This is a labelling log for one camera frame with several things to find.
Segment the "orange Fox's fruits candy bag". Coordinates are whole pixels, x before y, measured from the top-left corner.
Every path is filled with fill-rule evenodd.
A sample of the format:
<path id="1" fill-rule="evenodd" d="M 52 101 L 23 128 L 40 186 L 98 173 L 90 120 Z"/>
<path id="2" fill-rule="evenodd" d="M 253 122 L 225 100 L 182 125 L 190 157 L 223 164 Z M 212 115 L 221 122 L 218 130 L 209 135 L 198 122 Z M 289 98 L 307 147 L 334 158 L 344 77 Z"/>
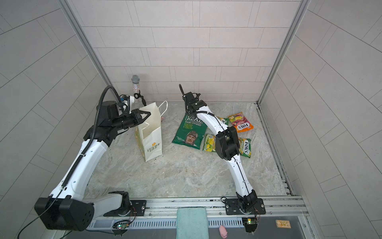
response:
<path id="1" fill-rule="evenodd" d="M 236 128 L 238 133 L 250 131 L 254 128 L 254 126 L 247 120 L 242 112 L 229 115 L 228 119 Z"/>

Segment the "circuit board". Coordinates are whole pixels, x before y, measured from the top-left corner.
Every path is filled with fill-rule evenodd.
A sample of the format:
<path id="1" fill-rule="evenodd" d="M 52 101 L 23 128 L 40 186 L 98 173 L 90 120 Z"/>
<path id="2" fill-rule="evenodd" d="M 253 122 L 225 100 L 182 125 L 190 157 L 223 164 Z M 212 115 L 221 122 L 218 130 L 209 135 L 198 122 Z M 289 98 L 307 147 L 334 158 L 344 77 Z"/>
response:
<path id="1" fill-rule="evenodd" d="M 255 233 L 258 228 L 257 218 L 242 218 L 242 224 L 246 233 Z"/>
<path id="2" fill-rule="evenodd" d="M 112 226 L 112 232 L 116 236 L 122 237 L 123 234 L 125 234 L 128 231 L 130 222 L 131 222 L 130 220 L 121 220 L 121 221 L 115 222 Z"/>

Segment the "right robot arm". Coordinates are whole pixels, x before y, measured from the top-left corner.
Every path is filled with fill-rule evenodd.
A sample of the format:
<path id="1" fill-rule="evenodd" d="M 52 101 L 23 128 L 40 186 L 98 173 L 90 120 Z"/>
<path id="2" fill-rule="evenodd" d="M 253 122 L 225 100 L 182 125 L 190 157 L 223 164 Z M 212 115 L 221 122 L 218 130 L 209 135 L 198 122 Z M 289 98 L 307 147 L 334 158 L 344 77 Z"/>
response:
<path id="1" fill-rule="evenodd" d="M 200 119 L 215 134 L 215 151 L 228 165 L 235 183 L 240 210 L 244 214 L 264 215 L 264 203 L 251 186 L 241 163 L 240 143 L 235 127 L 227 126 L 219 120 L 207 104 L 200 100 L 199 93 L 182 92 L 182 98 L 186 114 L 193 119 Z"/>

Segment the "right circuit board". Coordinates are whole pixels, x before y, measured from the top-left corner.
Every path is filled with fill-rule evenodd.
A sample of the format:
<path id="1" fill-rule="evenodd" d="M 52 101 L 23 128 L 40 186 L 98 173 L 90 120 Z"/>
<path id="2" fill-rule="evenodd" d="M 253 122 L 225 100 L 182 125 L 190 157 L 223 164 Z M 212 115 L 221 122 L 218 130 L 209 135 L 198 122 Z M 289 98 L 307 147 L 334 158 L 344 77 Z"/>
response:
<path id="1" fill-rule="evenodd" d="M 242 224 L 246 233 L 255 233 L 258 228 L 257 218 L 242 218 Z"/>

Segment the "green Real crisps bag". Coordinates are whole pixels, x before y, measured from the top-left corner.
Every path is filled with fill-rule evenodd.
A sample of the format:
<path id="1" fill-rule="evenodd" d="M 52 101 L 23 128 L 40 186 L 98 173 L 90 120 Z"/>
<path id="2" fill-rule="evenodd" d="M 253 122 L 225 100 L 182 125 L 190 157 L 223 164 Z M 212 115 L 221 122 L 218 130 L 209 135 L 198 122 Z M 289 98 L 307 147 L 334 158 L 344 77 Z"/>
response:
<path id="1" fill-rule="evenodd" d="M 172 143 L 200 149 L 207 125 L 199 118 L 185 114 Z"/>

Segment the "left circuit board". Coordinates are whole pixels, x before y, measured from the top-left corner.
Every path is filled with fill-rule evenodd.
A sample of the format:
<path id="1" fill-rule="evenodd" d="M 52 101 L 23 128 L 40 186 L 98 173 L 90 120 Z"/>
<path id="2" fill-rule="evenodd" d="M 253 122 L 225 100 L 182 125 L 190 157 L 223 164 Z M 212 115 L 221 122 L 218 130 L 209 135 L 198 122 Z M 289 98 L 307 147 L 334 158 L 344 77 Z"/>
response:
<path id="1" fill-rule="evenodd" d="M 116 236 L 122 237 L 123 234 L 125 234 L 128 231 L 130 222 L 131 222 L 130 220 L 121 220 L 121 221 L 115 222 L 112 226 L 112 232 Z"/>

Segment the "green Fox's candy bag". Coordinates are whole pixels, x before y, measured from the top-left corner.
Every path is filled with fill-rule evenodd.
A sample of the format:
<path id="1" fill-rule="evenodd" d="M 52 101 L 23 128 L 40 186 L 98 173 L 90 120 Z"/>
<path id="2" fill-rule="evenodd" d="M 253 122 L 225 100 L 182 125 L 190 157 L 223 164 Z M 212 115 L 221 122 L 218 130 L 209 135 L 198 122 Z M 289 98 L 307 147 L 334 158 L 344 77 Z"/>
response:
<path id="1" fill-rule="evenodd" d="M 229 125 L 230 121 L 228 118 L 222 118 L 222 117 L 218 117 L 218 119 L 224 123 L 225 125 Z"/>
<path id="2" fill-rule="evenodd" d="M 239 152 L 243 157 L 251 158 L 251 139 L 250 138 L 239 138 Z"/>
<path id="3" fill-rule="evenodd" d="M 215 135 L 206 134 L 204 138 L 203 151 L 216 152 L 215 150 Z"/>

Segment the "white paper bag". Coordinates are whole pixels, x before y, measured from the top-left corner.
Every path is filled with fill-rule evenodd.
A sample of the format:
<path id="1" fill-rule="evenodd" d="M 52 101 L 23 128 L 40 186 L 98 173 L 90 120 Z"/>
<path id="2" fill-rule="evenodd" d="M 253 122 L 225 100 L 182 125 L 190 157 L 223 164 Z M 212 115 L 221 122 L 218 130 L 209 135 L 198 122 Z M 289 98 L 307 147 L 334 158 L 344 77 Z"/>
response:
<path id="1" fill-rule="evenodd" d="M 147 162 L 162 155 L 162 116 L 168 109 L 168 102 L 164 101 L 157 106 L 151 103 L 141 107 L 141 111 L 150 112 L 151 115 L 144 123 L 137 126 L 135 136 L 144 160 Z"/>

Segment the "teal cloth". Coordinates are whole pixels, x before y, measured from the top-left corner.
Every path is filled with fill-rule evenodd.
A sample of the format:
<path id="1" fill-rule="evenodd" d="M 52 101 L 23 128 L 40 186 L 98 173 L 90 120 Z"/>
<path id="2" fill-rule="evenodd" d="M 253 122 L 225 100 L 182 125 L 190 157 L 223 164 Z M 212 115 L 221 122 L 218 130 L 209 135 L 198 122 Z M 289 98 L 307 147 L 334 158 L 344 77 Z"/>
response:
<path id="1" fill-rule="evenodd" d="M 205 208 L 178 209 L 176 239 L 209 239 L 209 225 Z"/>

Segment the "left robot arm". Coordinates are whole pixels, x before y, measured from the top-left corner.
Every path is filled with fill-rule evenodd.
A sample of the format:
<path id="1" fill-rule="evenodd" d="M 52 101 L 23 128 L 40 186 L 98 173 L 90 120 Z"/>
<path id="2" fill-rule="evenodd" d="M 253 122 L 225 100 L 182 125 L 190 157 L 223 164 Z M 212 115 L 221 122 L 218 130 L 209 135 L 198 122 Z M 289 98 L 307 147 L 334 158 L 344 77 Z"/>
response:
<path id="1" fill-rule="evenodd" d="M 40 220 L 49 230 L 83 231 L 93 218 L 130 215 L 131 202 L 127 192 L 114 191 L 90 202 L 84 201 L 85 189 L 99 160 L 110 147 L 119 131 L 144 123 L 151 113 L 134 109 L 122 116 L 111 117 L 97 113 L 94 125 L 84 137 L 77 155 L 61 183 L 48 197 L 41 197 L 34 205 Z"/>

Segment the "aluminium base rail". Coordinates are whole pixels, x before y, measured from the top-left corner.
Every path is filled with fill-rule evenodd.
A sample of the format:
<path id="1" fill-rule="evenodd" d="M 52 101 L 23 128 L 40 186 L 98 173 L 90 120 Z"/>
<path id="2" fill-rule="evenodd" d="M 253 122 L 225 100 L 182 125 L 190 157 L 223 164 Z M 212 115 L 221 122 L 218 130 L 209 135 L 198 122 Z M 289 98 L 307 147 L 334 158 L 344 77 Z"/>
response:
<path id="1" fill-rule="evenodd" d="M 204 208 L 208 218 L 254 218 L 308 216 L 308 209 L 300 196 L 261 196 L 249 211 L 239 208 L 235 197 L 197 198 L 135 198 L 129 199 L 122 213 L 112 213 L 122 205 L 122 197 L 110 194 L 97 199 L 84 199 L 95 207 L 94 220 L 136 220 L 176 218 L 178 210 Z"/>

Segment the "pink pig toy front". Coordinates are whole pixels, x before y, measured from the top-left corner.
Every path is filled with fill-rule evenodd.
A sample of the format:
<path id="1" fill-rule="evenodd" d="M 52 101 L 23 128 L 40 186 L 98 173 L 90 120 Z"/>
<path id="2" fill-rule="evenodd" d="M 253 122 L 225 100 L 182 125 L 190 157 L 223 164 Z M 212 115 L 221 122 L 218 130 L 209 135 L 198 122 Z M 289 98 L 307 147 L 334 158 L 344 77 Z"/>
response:
<path id="1" fill-rule="evenodd" d="M 223 239 L 226 239 L 227 236 L 228 236 L 228 232 L 226 230 L 226 228 L 223 226 L 223 225 L 220 225 L 219 228 L 219 233 L 220 233 L 220 236 L 223 238 Z"/>

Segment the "glitter bottle grey cap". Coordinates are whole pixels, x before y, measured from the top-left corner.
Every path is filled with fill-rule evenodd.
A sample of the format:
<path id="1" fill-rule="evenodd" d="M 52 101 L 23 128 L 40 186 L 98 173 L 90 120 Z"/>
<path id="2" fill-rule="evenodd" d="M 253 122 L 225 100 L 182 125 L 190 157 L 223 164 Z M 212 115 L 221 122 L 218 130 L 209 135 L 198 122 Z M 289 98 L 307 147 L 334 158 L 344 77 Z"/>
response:
<path id="1" fill-rule="evenodd" d="M 138 93 L 140 91 L 140 86 L 139 86 L 140 78 L 138 75 L 132 75 L 131 81 L 133 83 L 133 95 L 134 95 L 134 93 Z"/>

